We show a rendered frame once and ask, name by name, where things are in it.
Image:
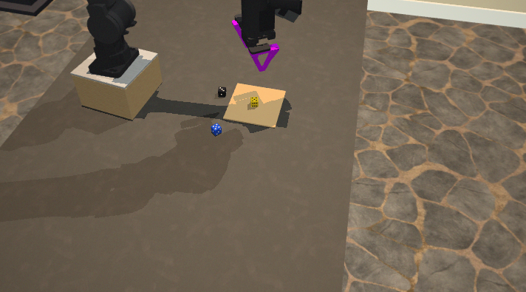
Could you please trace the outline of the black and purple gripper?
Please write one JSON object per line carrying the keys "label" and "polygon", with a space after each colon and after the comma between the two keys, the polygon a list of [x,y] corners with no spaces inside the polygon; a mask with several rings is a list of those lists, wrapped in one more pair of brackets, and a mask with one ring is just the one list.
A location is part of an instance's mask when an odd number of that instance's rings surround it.
{"label": "black and purple gripper", "polygon": [[[276,32],[274,30],[267,30],[259,32],[259,12],[267,8],[267,5],[261,9],[248,9],[242,6],[242,13],[235,15],[235,20],[232,21],[239,37],[241,38],[245,48],[248,48],[253,61],[255,62],[258,70],[265,71],[268,64],[279,51],[278,44],[258,44],[260,39],[267,38],[271,40],[276,38]],[[242,30],[242,31],[241,31]],[[268,53],[268,56],[263,64],[259,63],[259,55]]]}

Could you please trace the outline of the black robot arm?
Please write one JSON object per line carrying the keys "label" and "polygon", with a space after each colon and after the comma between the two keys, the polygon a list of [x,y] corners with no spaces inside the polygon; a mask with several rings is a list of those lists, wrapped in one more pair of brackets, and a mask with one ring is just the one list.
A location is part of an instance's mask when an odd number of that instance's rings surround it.
{"label": "black robot arm", "polygon": [[[133,27],[136,10],[129,0],[87,0],[87,28],[94,37],[96,59],[88,66],[90,73],[120,78],[138,57],[137,47],[130,47],[124,36]],[[259,32],[275,29],[275,15],[292,23],[301,15],[302,0],[241,0],[242,6],[259,12]]]}

